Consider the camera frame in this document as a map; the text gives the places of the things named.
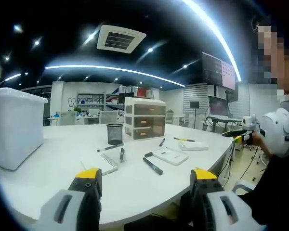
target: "led light strip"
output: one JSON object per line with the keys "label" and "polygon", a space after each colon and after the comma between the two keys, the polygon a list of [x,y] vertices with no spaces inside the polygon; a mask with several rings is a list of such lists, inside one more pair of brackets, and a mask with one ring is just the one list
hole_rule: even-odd
{"label": "led light strip", "polygon": [[8,77],[8,78],[6,78],[5,80],[3,80],[2,82],[0,82],[0,84],[3,83],[4,81],[9,81],[9,80],[11,80],[11,79],[13,79],[13,78],[16,78],[16,77],[18,77],[18,76],[21,76],[21,74],[16,74],[16,75],[13,75],[13,76],[11,76],[11,77]]}
{"label": "led light strip", "polygon": [[235,59],[233,58],[233,55],[225,39],[223,38],[222,34],[220,33],[215,23],[212,21],[212,19],[210,19],[210,17],[207,16],[207,14],[196,3],[193,2],[193,0],[182,0],[182,1],[185,2],[185,4],[188,5],[208,25],[211,31],[216,35],[218,40],[221,42],[223,48],[225,49],[232,66],[235,69],[237,79],[239,80],[239,82],[241,82],[241,76],[237,68]]}
{"label": "led light strip", "polygon": [[135,74],[140,74],[140,75],[144,75],[144,76],[149,76],[149,77],[153,77],[153,78],[158,78],[160,80],[164,80],[176,85],[179,85],[181,87],[185,87],[185,85],[171,81],[169,79],[165,79],[165,78],[161,78],[158,76],[154,76],[151,74],[147,74],[147,73],[143,73],[143,72],[139,72],[139,71],[133,71],[133,70],[128,70],[128,69],[123,69],[123,68],[117,68],[117,67],[110,67],[110,66],[95,66],[95,65],[59,65],[59,66],[47,66],[45,67],[45,69],[56,69],[56,68],[69,68],[69,67],[84,67],[84,68],[100,68],[100,69],[110,69],[110,70],[117,70],[117,71],[125,71],[125,72],[131,72],[131,73],[135,73]]}

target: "air conditioner vent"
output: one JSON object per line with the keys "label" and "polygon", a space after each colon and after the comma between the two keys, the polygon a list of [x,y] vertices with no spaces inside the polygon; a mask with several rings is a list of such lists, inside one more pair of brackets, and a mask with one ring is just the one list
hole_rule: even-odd
{"label": "air conditioner vent", "polygon": [[146,34],[118,26],[101,26],[97,49],[132,53]]}

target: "plastic drawer unit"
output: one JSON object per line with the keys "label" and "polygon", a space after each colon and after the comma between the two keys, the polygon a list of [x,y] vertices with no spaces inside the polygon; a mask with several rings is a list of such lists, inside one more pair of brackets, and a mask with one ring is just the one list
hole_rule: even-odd
{"label": "plastic drawer unit", "polygon": [[134,140],[162,137],[165,114],[163,101],[126,97],[124,132]]}
{"label": "plastic drawer unit", "polygon": [[0,166],[15,170],[43,144],[47,99],[11,88],[0,89]]}

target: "black ceiling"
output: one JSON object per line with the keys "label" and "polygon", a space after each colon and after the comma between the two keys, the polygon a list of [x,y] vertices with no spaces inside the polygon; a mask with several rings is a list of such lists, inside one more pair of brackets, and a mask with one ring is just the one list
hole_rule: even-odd
{"label": "black ceiling", "polygon": [[[131,69],[188,85],[201,82],[201,53],[210,53],[230,62],[222,45],[204,22],[182,0],[79,0],[67,2],[8,3],[0,7],[0,82],[14,73],[18,78],[0,87],[23,89],[50,85],[62,76],[63,81],[114,82],[125,85],[179,86],[159,79],[114,70],[56,69],[48,65],[92,64]],[[219,27],[238,65],[241,77],[249,76],[249,27],[254,11],[248,4],[234,0],[208,0],[200,3]],[[20,24],[23,33],[15,33]],[[82,46],[88,34],[99,25],[121,26],[146,33],[145,39],[131,54],[98,50],[97,36]],[[34,40],[40,45],[33,48]],[[162,44],[142,60],[146,51]],[[10,60],[4,57],[10,54]]]}

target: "monitor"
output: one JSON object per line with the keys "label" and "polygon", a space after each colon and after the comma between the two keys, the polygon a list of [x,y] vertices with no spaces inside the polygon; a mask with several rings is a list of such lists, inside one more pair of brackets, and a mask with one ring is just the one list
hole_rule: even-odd
{"label": "monitor", "polygon": [[228,105],[226,100],[218,97],[209,96],[209,106],[210,106],[210,114],[212,116],[213,115],[229,116]]}
{"label": "monitor", "polygon": [[199,101],[190,101],[189,107],[190,108],[199,108]]}
{"label": "monitor", "polygon": [[236,72],[232,65],[203,52],[202,69],[204,82],[232,90],[236,89]]}
{"label": "monitor", "polygon": [[135,97],[135,93],[134,92],[120,93],[119,94],[119,103],[124,104],[125,103],[125,97]]}
{"label": "monitor", "polygon": [[232,102],[238,101],[238,93],[239,93],[238,83],[236,83],[235,90],[231,90],[231,89],[226,90],[227,102],[232,103]]}

